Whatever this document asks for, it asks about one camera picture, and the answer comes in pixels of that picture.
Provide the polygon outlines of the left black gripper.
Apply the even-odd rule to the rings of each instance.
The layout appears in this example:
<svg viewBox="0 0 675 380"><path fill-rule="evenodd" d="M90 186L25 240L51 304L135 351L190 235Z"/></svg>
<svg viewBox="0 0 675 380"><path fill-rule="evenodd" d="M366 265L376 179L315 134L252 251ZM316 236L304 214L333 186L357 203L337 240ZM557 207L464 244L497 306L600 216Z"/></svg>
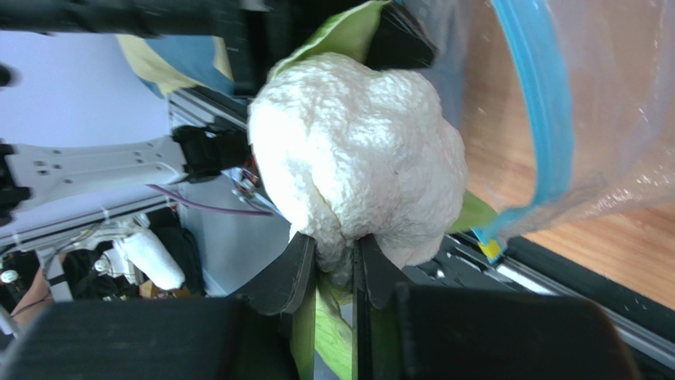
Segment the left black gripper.
<svg viewBox="0 0 675 380"><path fill-rule="evenodd" d="M3 1L1 28L25 32L221 37L234 95L253 97L268 70L327 18L357 1L98 0Z"/></svg>

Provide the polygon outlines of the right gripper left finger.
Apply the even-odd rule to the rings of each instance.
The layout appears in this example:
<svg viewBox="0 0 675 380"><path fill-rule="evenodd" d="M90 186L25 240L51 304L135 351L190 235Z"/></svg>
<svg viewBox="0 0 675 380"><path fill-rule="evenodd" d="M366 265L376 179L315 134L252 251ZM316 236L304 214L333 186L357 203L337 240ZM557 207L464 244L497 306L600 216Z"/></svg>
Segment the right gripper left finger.
<svg viewBox="0 0 675 380"><path fill-rule="evenodd" d="M45 308L7 348L4 379L311 379L315 241L297 234L225 297Z"/></svg>

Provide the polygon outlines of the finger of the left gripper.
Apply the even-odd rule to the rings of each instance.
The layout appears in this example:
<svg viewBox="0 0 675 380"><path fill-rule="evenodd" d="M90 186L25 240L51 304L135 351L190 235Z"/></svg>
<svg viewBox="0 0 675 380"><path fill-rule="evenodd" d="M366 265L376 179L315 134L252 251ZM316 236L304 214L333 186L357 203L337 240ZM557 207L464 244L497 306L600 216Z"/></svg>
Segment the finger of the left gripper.
<svg viewBox="0 0 675 380"><path fill-rule="evenodd" d="M433 65L437 52L412 13L392 2L380 12L364 64L373 70L425 69Z"/></svg>

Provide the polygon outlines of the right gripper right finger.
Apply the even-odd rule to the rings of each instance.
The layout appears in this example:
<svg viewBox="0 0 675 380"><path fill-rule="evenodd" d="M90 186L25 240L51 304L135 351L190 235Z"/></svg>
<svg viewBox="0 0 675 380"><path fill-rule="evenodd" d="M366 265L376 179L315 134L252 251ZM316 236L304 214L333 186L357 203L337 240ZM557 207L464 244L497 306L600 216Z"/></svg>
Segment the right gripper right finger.
<svg viewBox="0 0 675 380"><path fill-rule="evenodd" d="M595 303L414 283L372 236L353 255L355 379L638 379Z"/></svg>

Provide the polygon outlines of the fake white cauliflower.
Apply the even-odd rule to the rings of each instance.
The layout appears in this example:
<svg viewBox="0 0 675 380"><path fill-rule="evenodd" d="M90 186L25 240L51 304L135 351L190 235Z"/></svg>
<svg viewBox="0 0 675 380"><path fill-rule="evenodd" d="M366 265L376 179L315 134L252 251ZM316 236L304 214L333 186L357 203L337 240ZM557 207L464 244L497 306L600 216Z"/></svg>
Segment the fake white cauliflower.
<svg viewBox="0 0 675 380"><path fill-rule="evenodd" d="M249 107L248 139L265 190L292 234L317 245L315 349L352 376L349 303L357 240L375 238L397 268L432 259L446 234L490 223L471 193L465 145L436 88L401 65L366 65L395 9L366 1L334 14L277 62Z"/></svg>

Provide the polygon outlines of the clear zip top bag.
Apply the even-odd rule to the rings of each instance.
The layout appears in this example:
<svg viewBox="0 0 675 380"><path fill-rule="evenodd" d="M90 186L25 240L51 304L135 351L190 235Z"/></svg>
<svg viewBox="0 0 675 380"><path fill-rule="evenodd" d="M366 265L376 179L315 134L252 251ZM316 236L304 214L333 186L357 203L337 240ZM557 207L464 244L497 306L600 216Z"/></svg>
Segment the clear zip top bag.
<svg viewBox="0 0 675 380"><path fill-rule="evenodd" d="M506 242L674 199L674 4L491 1L534 149L534 192L472 226Z"/></svg>

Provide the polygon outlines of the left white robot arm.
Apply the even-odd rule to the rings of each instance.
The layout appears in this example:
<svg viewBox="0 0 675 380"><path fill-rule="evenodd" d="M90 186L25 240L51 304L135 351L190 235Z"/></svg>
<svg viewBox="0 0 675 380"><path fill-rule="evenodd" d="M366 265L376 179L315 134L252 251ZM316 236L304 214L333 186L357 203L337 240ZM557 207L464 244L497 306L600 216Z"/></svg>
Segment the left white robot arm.
<svg viewBox="0 0 675 380"><path fill-rule="evenodd" d="M220 37L232 95L245 100L286 59L304 53L334 51L375 70L429 67L437 55L411 10L391 1L4 1L1 28ZM243 131L232 122L112 146L2 144L1 223L16 211L107 188L209 181L249 157Z"/></svg>

